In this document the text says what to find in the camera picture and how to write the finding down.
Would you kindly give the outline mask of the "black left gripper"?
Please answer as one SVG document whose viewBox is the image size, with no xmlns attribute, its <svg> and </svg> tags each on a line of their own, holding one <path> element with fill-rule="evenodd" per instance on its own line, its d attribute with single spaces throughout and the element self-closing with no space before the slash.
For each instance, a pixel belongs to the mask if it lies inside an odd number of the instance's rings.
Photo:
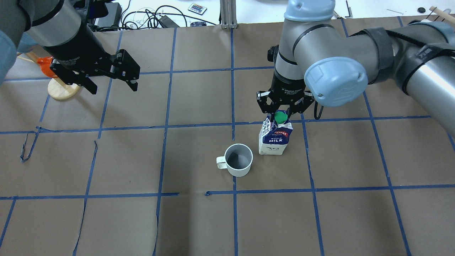
<svg viewBox="0 0 455 256">
<path fill-rule="evenodd" d="M 76 34 L 57 46 L 44 46 L 53 60 L 50 71 L 65 84 L 84 87 L 91 94 L 97 93 L 97 85 L 86 75 L 113 74 L 114 79 L 127 83 L 133 92 L 138 90 L 141 67 L 125 50 L 120 49 L 113 56 L 108 54 L 91 29 L 84 23 Z"/>
</svg>

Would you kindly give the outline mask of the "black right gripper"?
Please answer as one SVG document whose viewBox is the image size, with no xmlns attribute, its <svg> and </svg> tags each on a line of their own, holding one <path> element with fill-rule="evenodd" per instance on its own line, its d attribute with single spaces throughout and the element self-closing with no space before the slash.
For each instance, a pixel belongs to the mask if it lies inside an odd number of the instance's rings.
<svg viewBox="0 0 455 256">
<path fill-rule="evenodd" d="M 274 71 L 272 84 L 268 91 L 257 91 L 256 100 L 262 113 L 270 115 L 270 122 L 275 120 L 275 112 L 282 105 L 288 105 L 286 110 L 288 119 L 296 113 L 307 110 L 315 98 L 312 92 L 305 91 L 303 79 L 293 80 L 285 78 Z"/>
</svg>

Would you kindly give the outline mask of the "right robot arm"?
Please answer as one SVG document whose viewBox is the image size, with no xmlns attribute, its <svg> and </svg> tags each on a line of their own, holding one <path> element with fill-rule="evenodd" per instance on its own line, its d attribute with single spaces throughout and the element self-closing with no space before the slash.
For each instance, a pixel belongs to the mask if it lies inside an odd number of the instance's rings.
<svg viewBox="0 0 455 256">
<path fill-rule="evenodd" d="M 272 85 L 257 92 L 266 114 L 288 105 L 304 112 L 312 102 L 338 107 L 370 84 L 393 79 L 447 133 L 454 136 L 454 29 L 421 21 L 387 30 L 363 29 L 340 36 L 331 24 L 334 0 L 290 0 L 280 43 L 268 51 Z"/>
</svg>

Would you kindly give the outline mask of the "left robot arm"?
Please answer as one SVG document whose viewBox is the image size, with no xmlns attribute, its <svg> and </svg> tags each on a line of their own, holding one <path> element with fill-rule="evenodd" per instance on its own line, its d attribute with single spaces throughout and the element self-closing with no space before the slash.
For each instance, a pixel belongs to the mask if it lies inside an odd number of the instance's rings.
<svg viewBox="0 0 455 256">
<path fill-rule="evenodd" d="M 140 65 L 125 49 L 109 54 L 70 0 L 2 0 L 0 14 L 1 81 L 27 34 L 51 55 L 50 70 L 66 85 L 94 95 L 97 85 L 91 76 L 107 76 L 138 90 Z"/>
</svg>

